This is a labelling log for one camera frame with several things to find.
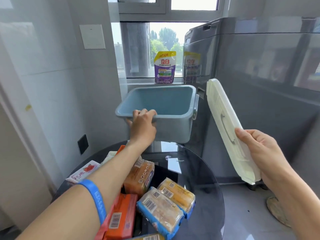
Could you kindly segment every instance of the hand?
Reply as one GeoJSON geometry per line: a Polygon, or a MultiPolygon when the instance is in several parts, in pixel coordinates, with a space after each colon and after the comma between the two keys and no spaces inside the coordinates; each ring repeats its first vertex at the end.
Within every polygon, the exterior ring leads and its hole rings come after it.
{"type": "Polygon", "coordinates": [[[256,129],[236,128],[234,131],[248,146],[252,159],[261,170],[263,182],[269,188],[282,181],[288,173],[292,173],[292,167],[273,137],[256,129]]]}
{"type": "Polygon", "coordinates": [[[149,112],[145,108],[142,111],[133,111],[133,122],[127,119],[130,125],[130,144],[137,145],[144,151],[154,141],[157,129],[152,123],[152,118],[157,112],[151,109],[149,112]]]}

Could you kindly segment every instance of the electrical outlet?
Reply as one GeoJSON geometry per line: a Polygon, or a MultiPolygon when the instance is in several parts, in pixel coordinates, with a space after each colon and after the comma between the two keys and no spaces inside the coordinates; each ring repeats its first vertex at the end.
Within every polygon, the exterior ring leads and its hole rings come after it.
{"type": "Polygon", "coordinates": [[[89,147],[86,134],[84,134],[80,138],[80,140],[78,140],[78,146],[79,146],[80,154],[82,155],[86,151],[86,149],[89,147]]]}

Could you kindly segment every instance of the lid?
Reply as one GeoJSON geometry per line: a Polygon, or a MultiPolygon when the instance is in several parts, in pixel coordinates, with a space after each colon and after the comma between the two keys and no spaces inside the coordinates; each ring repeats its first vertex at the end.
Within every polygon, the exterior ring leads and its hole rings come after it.
{"type": "Polygon", "coordinates": [[[260,170],[252,160],[247,145],[236,136],[235,128],[242,129],[242,126],[217,79],[207,82],[207,100],[234,169],[243,181],[254,185],[261,180],[260,170]]]}

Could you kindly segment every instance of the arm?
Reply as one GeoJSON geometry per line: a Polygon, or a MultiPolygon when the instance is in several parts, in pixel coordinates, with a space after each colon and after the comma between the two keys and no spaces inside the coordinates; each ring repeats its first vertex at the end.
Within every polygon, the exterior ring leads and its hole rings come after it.
{"type": "MultiPolygon", "coordinates": [[[[155,138],[156,128],[151,124],[155,114],[154,110],[135,110],[128,145],[88,177],[99,188],[107,212],[137,158],[155,138]]],[[[99,228],[92,196],[82,185],[75,185],[48,206],[17,239],[88,240],[94,239],[99,228]]]]}
{"type": "Polygon", "coordinates": [[[249,147],[263,182],[281,203],[298,239],[320,238],[320,200],[292,169],[273,137],[255,129],[235,130],[249,147]]]}

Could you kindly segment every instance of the wall switch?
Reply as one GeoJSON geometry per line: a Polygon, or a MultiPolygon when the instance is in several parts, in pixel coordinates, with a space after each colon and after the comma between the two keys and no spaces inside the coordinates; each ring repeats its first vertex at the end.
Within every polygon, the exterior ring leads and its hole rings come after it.
{"type": "Polygon", "coordinates": [[[105,49],[101,24],[79,25],[85,49],[105,49]]]}
{"type": "Polygon", "coordinates": [[[78,140],[78,146],[79,146],[80,154],[82,155],[86,151],[86,149],[89,147],[86,134],[84,134],[80,138],[80,140],[78,140]]]}

